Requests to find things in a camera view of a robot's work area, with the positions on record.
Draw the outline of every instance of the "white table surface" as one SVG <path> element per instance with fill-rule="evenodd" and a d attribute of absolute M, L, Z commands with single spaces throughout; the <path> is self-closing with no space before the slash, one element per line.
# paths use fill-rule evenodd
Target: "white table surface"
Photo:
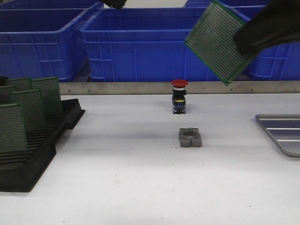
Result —
<path fill-rule="evenodd" d="M 257 114 L 298 114 L 300 94 L 79 98 L 86 113 L 30 193 L 0 193 L 1 225 L 299 225 L 300 159 Z M 180 148 L 179 128 L 201 148 Z"/>

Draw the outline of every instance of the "gray metal block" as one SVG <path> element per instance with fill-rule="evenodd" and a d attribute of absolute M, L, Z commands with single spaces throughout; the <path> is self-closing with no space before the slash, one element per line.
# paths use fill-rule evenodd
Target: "gray metal block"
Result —
<path fill-rule="evenodd" d="M 201 147 L 202 139 L 198 128 L 179 129 L 180 147 Z"/>

